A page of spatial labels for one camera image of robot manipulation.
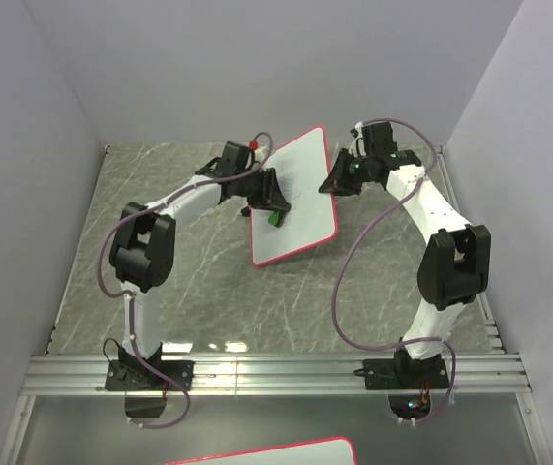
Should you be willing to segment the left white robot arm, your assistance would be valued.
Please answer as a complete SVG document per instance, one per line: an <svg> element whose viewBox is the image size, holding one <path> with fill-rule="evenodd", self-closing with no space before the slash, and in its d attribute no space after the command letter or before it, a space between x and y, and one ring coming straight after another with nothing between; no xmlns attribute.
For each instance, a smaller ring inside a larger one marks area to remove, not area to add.
<svg viewBox="0 0 553 465"><path fill-rule="evenodd" d="M274 213L277 226L292 209L273 168L253 165L226 175L223 170L204 167L157 201L128 203L106 237L112 242L108 261L121 290L107 289L101 272L98 284L106 296L124 301L125 329L118 345L118 364L140 389L171 379L162 362L158 289L172 272L176 230L232 197L245 199L254 210Z"/></svg>

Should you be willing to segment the green whiteboard eraser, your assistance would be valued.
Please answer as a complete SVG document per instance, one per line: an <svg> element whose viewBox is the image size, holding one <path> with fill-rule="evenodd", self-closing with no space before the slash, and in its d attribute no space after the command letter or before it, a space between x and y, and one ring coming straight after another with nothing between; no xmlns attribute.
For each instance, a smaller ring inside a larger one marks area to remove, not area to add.
<svg viewBox="0 0 553 465"><path fill-rule="evenodd" d="M285 216L286 213L284 211L273 211L268 218L268 223L275 228L280 228L284 222Z"/></svg>

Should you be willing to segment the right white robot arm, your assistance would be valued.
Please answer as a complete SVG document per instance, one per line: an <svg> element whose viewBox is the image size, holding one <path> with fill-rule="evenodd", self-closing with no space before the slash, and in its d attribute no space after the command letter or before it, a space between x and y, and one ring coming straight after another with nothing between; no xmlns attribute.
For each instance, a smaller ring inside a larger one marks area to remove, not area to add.
<svg viewBox="0 0 553 465"><path fill-rule="evenodd" d="M447 202L411 150L355 156L343 148L319 191L351 196L367 182L381 184L397 200L390 212L405 208L425 242L416 275L421 302L393 364L396 381L412 388L439 363L444 342L465 306L486 290L491 233L472 225Z"/></svg>

